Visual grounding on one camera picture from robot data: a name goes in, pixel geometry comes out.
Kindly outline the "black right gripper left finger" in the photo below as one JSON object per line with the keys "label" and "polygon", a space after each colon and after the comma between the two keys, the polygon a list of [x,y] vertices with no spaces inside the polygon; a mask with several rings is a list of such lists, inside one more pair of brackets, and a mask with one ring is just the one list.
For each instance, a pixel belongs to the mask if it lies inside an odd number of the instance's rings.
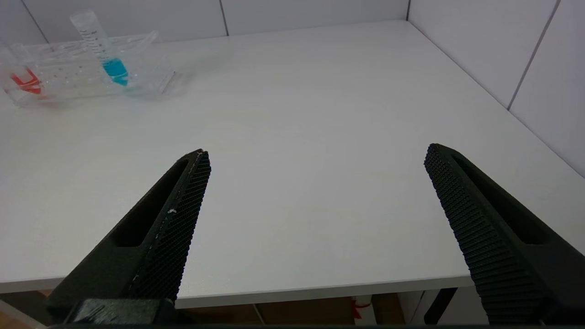
{"label": "black right gripper left finger", "polygon": [[50,294],[55,324],[173,323],[211,171],[207,151],[179,158]]}

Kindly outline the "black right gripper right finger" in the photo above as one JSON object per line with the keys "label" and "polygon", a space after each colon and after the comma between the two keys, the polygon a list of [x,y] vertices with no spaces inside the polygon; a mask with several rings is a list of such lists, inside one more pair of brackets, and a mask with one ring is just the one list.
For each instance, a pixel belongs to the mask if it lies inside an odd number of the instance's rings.
{"label": "black right gripper right finger", "polygon": [[458,151],[424,166],[489,323],[584,323],[583,254]]}

